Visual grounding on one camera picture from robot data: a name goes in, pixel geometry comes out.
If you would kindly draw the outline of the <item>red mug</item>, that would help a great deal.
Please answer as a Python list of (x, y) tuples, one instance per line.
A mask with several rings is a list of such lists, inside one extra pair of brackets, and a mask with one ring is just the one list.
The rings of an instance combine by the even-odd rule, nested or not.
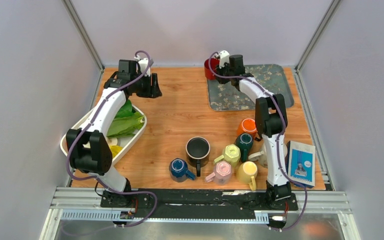
[(216, 68), (219, 65), (220, 60), (217, 58), (208, 58), (204, 62), (204, 75), (207, 80), (215, 80), (216, 76), (213, 74), (216, 72)]

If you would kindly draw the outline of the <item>orange mug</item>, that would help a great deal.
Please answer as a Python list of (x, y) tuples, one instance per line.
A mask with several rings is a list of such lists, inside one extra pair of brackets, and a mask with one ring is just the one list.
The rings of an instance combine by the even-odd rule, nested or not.
[(237, 130), (236, 130), (236, 135), (239, 136), (243, 133), (247, 133), (251, 135), (252, 138), (255, 138), (257, 135), (257, 127), (256, 127), (256, 122), (252, 118), (245, 118), (243, 119)]

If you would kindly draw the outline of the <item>dark green mug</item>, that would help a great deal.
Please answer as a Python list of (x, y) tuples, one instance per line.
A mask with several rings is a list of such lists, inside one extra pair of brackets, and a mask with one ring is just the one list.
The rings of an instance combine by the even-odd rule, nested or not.
[(248, 156), (254, 144), (254, 138), (249, 133), (241, 133), (234, 143), (240, 150), (240, 161), (242, 163), (248, 160)]

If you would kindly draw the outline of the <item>light green faceted mug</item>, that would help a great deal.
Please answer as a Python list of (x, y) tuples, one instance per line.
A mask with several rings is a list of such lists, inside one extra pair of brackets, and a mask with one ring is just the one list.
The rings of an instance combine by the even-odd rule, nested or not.
[(214, 164), (225, 161), (235, 168), (241, 158), (241, 150), (235, 144), (227, 145), (220, 156), (213, 160)]

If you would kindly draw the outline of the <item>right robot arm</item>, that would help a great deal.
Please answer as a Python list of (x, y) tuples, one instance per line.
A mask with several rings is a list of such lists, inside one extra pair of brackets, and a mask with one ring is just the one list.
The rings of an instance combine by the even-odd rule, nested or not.
[(263, 140), (268, 167), (265, 202), (269, 208), (278, 209), (292, 195), (284, 151), (288, 126), (285, 98), (282, 94), (270, 92), (252, 74), (247, 73), (241, 54), (216, 51), (208, 61), (218, 62), (210, 71), (220, 84), (231, 83), (254, 102), (257, 135)]

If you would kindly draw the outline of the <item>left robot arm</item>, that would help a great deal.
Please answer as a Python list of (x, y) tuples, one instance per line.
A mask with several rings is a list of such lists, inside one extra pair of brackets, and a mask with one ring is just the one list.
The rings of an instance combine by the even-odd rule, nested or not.
[(154, 61), (150, 57), (120, 60), (118, 70), (105, 82), (97, 106), (77, 129), (69, 129), (65, 135), (67, 145), (66, 170), (78, 170), (96, 179), (107, 191), (113, 192), (113, 200), (120, 207), (133, 201), (133, 193), (127, 190), (130, 182), (113, 166), (113, 157), (106, 137), (119, 109), (132, 94), (140, 98), (158, 98), (162, 93), (158, 76), (151, 73)]

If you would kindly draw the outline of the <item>black mug with gold rim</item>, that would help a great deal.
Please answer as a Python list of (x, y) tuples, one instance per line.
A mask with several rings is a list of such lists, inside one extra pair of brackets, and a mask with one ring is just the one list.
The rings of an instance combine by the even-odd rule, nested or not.
[(186, 143), (186, 158), (190, 165), (196, 168), (197, 177), (201, 176), (202, 168), (208, 164), (210, 151), (210, 143), (204, 137), (195, 136)]

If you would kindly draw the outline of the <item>navy blue mug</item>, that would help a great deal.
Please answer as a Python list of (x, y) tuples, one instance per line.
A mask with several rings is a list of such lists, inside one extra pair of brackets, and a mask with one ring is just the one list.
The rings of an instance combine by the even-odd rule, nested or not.
[(181, 158), (175, 158), (168, 166), (170, 177), (177, 183), (182, 183), (186, 180), (196, 180), (196, 175), (188, 168), (188, 164)]

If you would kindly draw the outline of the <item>cream white mug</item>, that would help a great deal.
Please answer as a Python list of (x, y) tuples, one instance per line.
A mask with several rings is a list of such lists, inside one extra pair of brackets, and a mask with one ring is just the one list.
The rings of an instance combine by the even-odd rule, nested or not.
[(267, 169), (268, 158), (265, 145), (263, 144), (258, 152), (250, 154), (248, 160), (251, 162), (258, 162), (263, 168)]

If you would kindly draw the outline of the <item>pink faceted mug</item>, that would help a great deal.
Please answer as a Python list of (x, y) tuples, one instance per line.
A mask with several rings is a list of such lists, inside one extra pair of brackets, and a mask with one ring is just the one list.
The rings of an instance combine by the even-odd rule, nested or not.
[(231, 180), (232, 174), (232, 166), (226, 161), (220, 161), (214, 166), (212, 173), (206, 176), (204, 180), (206, 183), (214, 182), (217, 185), (225, 185)]

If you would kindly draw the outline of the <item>yellow mug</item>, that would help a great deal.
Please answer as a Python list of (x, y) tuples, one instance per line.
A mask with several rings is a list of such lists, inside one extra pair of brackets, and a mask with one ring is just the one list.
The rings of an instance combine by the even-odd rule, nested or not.
[(236, 178), (238, 181), (248, 185), (251, 191), (255, 191), (257, 189), (257, 175), (258, 167), (252, 161), (246, 161), (242, 163), (236, 171)]

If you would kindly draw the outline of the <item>green leafy vegetable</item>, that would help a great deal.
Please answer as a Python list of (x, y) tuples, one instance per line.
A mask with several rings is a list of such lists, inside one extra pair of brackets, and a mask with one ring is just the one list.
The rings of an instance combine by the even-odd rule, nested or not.
[(134, 110), (130, 100), (118, 110), (107, 131), (108, 138), (132, 137), (145, 124), (145, 116)]

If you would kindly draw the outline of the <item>floral blue tray mat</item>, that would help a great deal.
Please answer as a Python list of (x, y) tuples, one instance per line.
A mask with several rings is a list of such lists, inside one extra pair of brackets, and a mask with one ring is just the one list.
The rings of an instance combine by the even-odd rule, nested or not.
[[(295, 101), (288, 84), (284, 68), (278, 64), (251, 64), (245, 66), (257, 82), (273, 94), (282, 94), (285, 106), (291, 108)], [(231, 83), (220, 84), (217, 80), (207, 80), (209, 106), (214, 111), (254, 110), (255, 104), (246, 94), (238, 91)]]

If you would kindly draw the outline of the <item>blue and white box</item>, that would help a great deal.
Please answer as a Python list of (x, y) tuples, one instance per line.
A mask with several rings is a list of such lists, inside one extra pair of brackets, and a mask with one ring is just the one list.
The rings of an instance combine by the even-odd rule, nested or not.
[(316, 185), (316, 147), (314, 145), (289, 141), (287, 144), (287, 174), (296, 183), (307, 188)]

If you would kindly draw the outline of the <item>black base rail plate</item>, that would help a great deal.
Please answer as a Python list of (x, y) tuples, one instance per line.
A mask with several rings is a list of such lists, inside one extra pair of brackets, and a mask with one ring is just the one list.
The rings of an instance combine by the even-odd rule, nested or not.
[(150, 189), (140, 188), (131, 195), (104, 191), (102, 208), (137, 210), (137, 217), (150, 214), (161, 219), (214, 219), (251, 220), (256, 211), (298, 210), (295, 195), (269, 202), (264, 191), (213, 190), (213, 189)]

